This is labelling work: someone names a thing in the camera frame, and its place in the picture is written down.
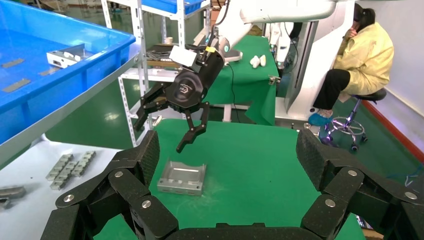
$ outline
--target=stool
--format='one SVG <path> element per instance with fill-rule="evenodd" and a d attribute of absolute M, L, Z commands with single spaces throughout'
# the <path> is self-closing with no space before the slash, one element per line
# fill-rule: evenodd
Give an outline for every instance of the stool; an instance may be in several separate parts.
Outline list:
<path fill-rule="evenodd" d="M 357 145 L 357 136 L 361 135 L 361 141 L 368 141 L 367 135 L 365 133 L 365 128 L 357 121 L 355 121 L 355 115 L 357 114 L 359 105 L 362 100 L 373 101 L 377 104 L 377 101 L 380 101 L 386 97 L 386 90 L 384 88 L 369 94 L 369 95 L 353 95 L 352 97 L 356 98 L 356 104 L 353 110 L 350 112 L 348 117 L 338 116 L 332 119 L 331 123 L 325 126 L 325 130 L 328 131 L 327 139 L 333 141 L 332 133 L 334 131 L 339 131 L 347 135 L 351 135 L 353 143 L 351 145 L 352 151 L 356 152 L 358 150 Z"/>

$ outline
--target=hair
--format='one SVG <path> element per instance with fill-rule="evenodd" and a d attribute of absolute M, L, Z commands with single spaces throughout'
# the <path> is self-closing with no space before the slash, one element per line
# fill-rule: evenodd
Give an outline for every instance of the hair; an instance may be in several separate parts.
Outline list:
<path fill-rule="evenodd" d="M 357 32 L 376 23 L 376 12 L 372 8 L 362 8 L 359 4 L 355 3 L 353 12 L 353 20 L 359 23 Z"/>

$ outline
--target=white robot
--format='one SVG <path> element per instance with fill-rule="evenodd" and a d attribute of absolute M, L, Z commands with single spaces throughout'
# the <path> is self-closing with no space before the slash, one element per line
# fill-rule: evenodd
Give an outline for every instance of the white robot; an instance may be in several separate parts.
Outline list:
<path fill-rule="evenodd" d="M 189 125 L 178 152 L 206 132 L 209 104 L 203 99 L 224 67 L 226 53 L 249 32 L 253 23 L 305 23 L 297 45 L 298 64 L 292 71 L 287 96 L 275 100 L 276 125 L 280 125 L 279 120 L 303 124 L 315 111 L 313 102 L 333 64 L 342 36 L 352 26 L 354 6 L 353 0 L 227 0 L 206 39 L 207 45 L 190 50 L 173 47 L 169 58 L 182 65 L 183 70 L 173 83 L 154 87 L 141 98 L 135 129 L 142 127 L 148 114 L 171 107 L 184 113 Z M 199 109 L 203 109 L 201 124 L 194 126 L 191 113 Z"/>

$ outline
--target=green table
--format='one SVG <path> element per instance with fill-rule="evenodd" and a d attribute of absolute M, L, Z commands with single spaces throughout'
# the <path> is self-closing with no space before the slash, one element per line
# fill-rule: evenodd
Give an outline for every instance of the green table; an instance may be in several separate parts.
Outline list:
<path fill-rule="evenodd" d="M 176 147 L 187 128 L 182 119 L 165 119 L 155 128 L 161 149 L 150 185 L 151 194 L 174 214 L 180 229 L 214 227 L 216 223 L 300 225 L 319 193 L 296 157 L 296 131 L 210 121 L 207 132 L 178 154 Z M 192 166 L 207 164 L 203 195 L 158 192 L 156 183 L 167 160 Z M 135 239 L 132 235 L 118 216 L 96 240 Z M 355 216 L 351 215 L 337 240 L 364 239 Z"/>
<path fill-rule="evenodd" d="M 250 108 L 246 112 L 252 121 L 260 125 L 274 125 L 276 85 L 269 85 L 269 75 L 278 76 L 273 55 L 270 52 L 268 39 L 261 36 L 247 35 L 234 47 L 243 53 L 239 62 L 231 62 L 234 70 L 234 95 L 235 103 L 249 103 Z M 254 56 L 266 57 L 266 66 L 253 68 L 250 60 Z M 210 104 L 232 104 L 234 100 L 232 92 L 233 73 L 229 66 L 225 66 L 204 99 Z"/>

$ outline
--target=blue tray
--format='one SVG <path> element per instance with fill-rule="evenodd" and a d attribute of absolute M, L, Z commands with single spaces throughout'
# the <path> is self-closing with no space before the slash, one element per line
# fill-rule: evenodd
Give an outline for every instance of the blue tray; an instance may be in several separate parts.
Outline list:
<path fill-rule="evenodd" d="M 204 0 L 184 0 L 185 14 L 198 10 Z M 177 0 L 142 0 L 142 4 L 168 13 L 177 13 Z"/>
<path fill-rule="evenodd" d="M 133 35 L 0 0 L 0 144 L 66 105 L 129 59 Z M 49 75 L 46 53 L 85 44 L 92 56 Z M 23 62 L 2 66 L 15 60 Z M 5 91 L 15 83 L 27 84 Z"/>

